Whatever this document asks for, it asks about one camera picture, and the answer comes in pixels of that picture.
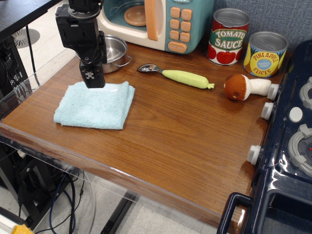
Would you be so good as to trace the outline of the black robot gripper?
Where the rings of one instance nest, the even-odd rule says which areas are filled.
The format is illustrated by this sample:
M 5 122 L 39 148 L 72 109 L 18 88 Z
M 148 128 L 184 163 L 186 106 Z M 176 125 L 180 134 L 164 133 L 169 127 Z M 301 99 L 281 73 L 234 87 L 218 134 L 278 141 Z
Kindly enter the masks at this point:
M 98 28 L 97 16 L 102 7 L 102 3 L 67 3 L 57 7 L 55 17 L 65 48 L 76 52 L 80 43 L 97 40 L 101 32 Z M 87 88 L 105 86 L 101 62 L 93 63 L 90 71 L 89 67 L 80 61 L 79 69 Z

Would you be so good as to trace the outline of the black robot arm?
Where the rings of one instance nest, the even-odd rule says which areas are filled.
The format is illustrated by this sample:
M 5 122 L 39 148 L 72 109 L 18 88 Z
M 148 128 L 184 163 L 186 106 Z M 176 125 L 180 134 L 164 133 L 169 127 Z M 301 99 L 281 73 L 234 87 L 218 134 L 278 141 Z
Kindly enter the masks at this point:
M 80 59 L 79 69 L 87 88 L 105 86 L 102 65 L 107 62 L 106 42 L 97 21 L 102 5 L 102 0 L 70 0 L 55 13 L 62 44 Z

